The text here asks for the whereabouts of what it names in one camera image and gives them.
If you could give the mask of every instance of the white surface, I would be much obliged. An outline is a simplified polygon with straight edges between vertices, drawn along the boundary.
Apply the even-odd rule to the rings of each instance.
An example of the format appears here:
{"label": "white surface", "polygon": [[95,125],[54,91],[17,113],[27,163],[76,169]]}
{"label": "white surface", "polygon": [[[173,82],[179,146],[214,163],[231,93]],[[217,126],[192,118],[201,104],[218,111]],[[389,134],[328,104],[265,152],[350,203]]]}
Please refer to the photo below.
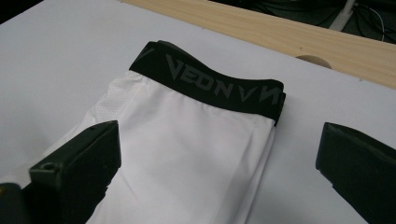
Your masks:
{"label": "white surface", "polygon": [[80,122],[150,40],[223,74],[275,78],[287,99],[249,223],[365,221],[315,169],[325,121],[396,148],[396,90],[115,0],[45,0],[0,25],[0,175]]}

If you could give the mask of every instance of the dark background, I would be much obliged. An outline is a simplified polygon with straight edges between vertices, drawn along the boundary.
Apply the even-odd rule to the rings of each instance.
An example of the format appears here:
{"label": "dark background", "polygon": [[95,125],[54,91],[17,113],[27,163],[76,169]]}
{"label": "dark background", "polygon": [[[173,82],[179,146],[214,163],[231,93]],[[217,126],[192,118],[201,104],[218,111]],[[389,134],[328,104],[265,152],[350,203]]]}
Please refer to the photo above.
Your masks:
{"label": "dark background", "polygon": [[[329,28],[347,0],[212,0],[292,21]],[[382,31],[381,17],[385,26]],[[343,33],[396,44],[396,0],[357,0]]]}

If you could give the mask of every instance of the white compression shorts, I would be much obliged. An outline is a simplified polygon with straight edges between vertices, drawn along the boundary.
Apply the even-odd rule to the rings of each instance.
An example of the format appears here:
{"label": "white compression shorts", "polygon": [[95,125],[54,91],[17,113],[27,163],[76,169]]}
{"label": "white compression shorts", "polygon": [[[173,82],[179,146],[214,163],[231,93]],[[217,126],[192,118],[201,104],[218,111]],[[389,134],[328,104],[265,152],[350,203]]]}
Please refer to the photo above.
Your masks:
{"label": "white compression shorts", "polygon": [[57,147],[119,122],[121,168],[88,223],[246,223],[284,100],[281,82],[226,77],[149,42]]}

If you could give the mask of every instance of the cable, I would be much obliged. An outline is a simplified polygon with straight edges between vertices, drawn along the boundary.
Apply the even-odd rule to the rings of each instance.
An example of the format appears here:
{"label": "cable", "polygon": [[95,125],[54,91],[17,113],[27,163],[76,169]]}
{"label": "cable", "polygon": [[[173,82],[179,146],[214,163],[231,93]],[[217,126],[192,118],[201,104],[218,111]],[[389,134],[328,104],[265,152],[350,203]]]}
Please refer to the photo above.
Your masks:
{"label": "cable", "polygon": [[370,22],[371,22],[371,24],[376,27],[380,23],[380,21],[378,21],[378,17],[377,16],[374,17],[373,11],[370,11],[369,14],[370,14]]}
{"label": "cable", "polygon": [[366,37],[363,32],[361,31],[361,26],[359,25],[359,15],[360,13],[358,12],[358,9],[356,7],[353,7],[352,10],[355,12],[355,21],[356,21],[356,27],[358,28],[359,34],[361,36]]}
{"label": "cable", "polygon": [[[328,7],[334,7],[335,4],[323,4],[319,7],[312,7],[312,8],[305,8],[305,9],[296,9],[296,8],[281,8],[281,7],[274,7],[274,6],[269,6],[267,5],[268,3],[271,4],[275,4],[276,2],[273,1],[260,1],[259,3],[254,4],[251,8],[253,9],[258,9],[259,11],[262,11],[263,13],[266,14],[270,14],[270,15],[274,15],[277,16],[272,10],[270,10],[269,8],[275,9],[275,10],[281,10],[281,11],[288,11],[288,12],[306,12],[306,11],[312,11],[315,9],[322,9],[322,8],[328,8]],[[323,24],[324,22],[326,22],[329,18],[331,18],[335,13],[339,12],[341,10],[341,6],[338,5],[338,7],[332,11],[325,19],[323,19],[322,21],[316,23],[316,24],[311,24],[311,25],[315,25],[315,26],[320,26],[321,24]]]}
{"label": "cable", "polygon": [[[376,26],[374,26],[373,24],[371,24],[371,23],[367,20],[367,18],[365,18],[365,17],[363,16],[363,14],[360,12],[359,7],[354,7],[353,9],[354,9],[354,11],[357,13],[357,15],[360,15],[360,16],[364,19],[364,21],[365,21],[367,24],[369,24],[372,28],[374,28],[376,31],[378,31],[378,32],[381,33],[382,35],[384,35],[390,42],[396,43],[396,39],[393,39],[393,38],[392,38],[391,36],[389,36],[387,33],[383,32],[382,30],[378,29]],[[361,30],[360,30],[358,21],[357,21],[357,25],[358,25],[358,30],[359,30],[359,32],[360,32],[361,35],[362,35],[362,32],[361,32]]]}
{"label": "cable", "polygon": [[370,7],[369,7],[369,9],[372,10],[372,11],[378,16],[378,18],[381,20],[381,26],[382,26],[382,41],[384,41],[384,36],[385,36],[384,21],[382,20],[382,17],[381,17],[381,15],[379,15],[378,12],[376,12],[374,9],[372,9],[372,8],[370,8]]}

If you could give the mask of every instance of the black object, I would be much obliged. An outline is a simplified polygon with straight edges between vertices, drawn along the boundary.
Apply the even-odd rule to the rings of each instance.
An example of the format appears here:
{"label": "black object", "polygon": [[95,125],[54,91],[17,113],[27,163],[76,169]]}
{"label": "black object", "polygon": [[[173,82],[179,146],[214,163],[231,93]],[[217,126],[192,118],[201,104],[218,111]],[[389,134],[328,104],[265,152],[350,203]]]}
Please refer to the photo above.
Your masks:
{"label": "black object", "polygon": [[21,187],[17,184],[0,184],[0,223],[32,223],[23,199]]}
{"label": "black object", "polygon": [[368,223],[396,223],[396,150],[326,122],[316,166]]}
{"label": "black object", "polygon": [[[85,223],[119,168],[118,123],[109,121],[86,129],[29,170],[32,182],[21,193],[31,223]],[[4,202],[10,191],[3,188],[0,206],[5,210],[0,218],[8,215],[1,223],[30,223],[16,222],[10,215],[23,214],[24,206],[18,205],[17,190],[14,203]]]}
{"label": "black object", "polygon": [[165,41],[148,42],[130,70],[205,104],[263,115],[276,123],[286,98],[280,81],[225,76]]}
{"label": "black object", "polygon": [[0,7],[0,24],[18,16],[23,11],[42,2],[43,0],[12,0],[4,1]]}

